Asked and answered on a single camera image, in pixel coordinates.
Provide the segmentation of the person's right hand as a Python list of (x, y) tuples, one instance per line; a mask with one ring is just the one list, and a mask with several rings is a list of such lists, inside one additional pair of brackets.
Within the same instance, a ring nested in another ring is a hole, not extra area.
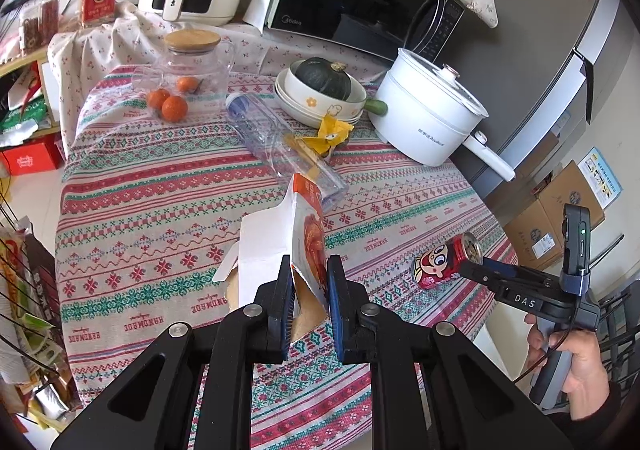
[[(537, 318), (527, 314), (524, 321), (532, 327), (527, 335), (528, 352), (523, 372), (544, 355), (546, 344), (537, 328)], [(572, 421), (585, 420), (595, 414), (610, 395), (608, 372), (601, 360), (597, 335), (591, 331), (570, 331), (559, 350), (572, 353), (572, 366), (562, 388), (570, 403), (570, 418)]]

